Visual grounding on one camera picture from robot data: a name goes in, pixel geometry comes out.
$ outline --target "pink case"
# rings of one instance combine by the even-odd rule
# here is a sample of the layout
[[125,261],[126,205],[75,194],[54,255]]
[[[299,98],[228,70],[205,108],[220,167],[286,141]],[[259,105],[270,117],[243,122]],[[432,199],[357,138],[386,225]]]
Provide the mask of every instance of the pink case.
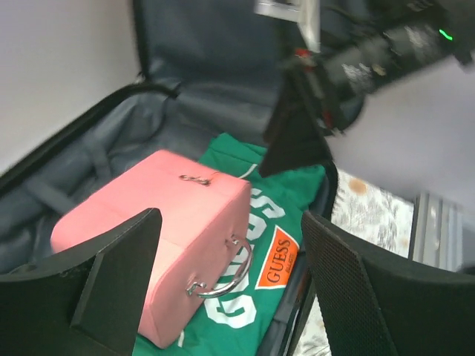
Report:
[[189,295],[193,282],[214,286],[240,248],[229,239],[245,240],[250,194],[245,180],[158,151],[61,218],[51,244],[60,252],[147,208],[160,209],[163,226],[139,333],[165,348],[203,302],[196,291]]

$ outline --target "suitcase lid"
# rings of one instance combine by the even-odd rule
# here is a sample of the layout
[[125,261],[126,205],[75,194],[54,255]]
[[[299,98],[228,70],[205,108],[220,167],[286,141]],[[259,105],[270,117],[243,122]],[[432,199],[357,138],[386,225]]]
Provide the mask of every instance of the suitcase lid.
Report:
[[[365,13],[364,0],[348,2],[345,10]],[[322,7],[335,3],[320,0]],[[276,20],[255,13],[255,0],[133,0],[132,4],[145,80],[191,92],[200,101],[210,99],[202,106],[226,97],[264,107],[267,116],[272,115],[283,84],[278,67],[281,43]],[[344,38],[354,30],[345,18],[330,11],[322,16],[321,28]],[[300,34],[297,37],[304,44]],[[328,50],[322,39],[322,52]],[[342,107],[350,125],[361,111],[362,99]],[[256,110],[255,116],[261,118],[263,111]]]

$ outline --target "open black suitcase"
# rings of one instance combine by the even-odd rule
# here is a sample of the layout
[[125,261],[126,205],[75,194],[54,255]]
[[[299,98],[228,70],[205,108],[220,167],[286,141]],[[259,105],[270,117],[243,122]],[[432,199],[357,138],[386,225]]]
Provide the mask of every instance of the open black suitcase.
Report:
[[[222,132],[266,145],[282,88],[274,20],[254,14],[254,0],[132,3],[140,80],[101,100],[0,179],[2,274],[25,264],[20,271],[34,270],[51,255],[50,233],[63,214],[158,149],[198,159]],[[330,218],[338,184],[330,155],[326,169],[311,212]],[[301,251],[259,355],[292,354],[314,296]],[[34,298],[23,293],[18,303]],[[29,317],[35,314],[19,316],[26,323]],[[15,337],[11,330],[0,340]],[[34,343],[39,336],[28,337]],[[7,355],[1,344],[0,354]]]

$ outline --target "green shirt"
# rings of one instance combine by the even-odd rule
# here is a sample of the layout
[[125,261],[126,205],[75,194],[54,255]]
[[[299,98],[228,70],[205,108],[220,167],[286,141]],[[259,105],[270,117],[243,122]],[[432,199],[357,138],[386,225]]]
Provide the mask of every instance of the green shirt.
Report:
[[[262,178],[257,165],[265,152],[265,148],[222,134],[200,159],[204,165],[252,183],[246,237],[253,247],[254,262],[249,275],[227,295],[205,300],[173,345],[162,350],[138,337],[134,356],[255,355],[297,257],[302,214],[325,175],[323,167],[315,166]],[[231,280],[245,254],[241,249],[218,281],[221,286]]]

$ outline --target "patterned floor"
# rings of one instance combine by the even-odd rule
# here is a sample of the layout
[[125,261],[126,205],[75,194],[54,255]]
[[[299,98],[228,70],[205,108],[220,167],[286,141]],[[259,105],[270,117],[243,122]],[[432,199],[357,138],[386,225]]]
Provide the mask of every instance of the patterned floor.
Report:
[[[338,175],[338,196],[332,223],[406,257],[409,252],[413,205],[343,171],[338,171]],[[317,299],[294,355],[331,355]]]

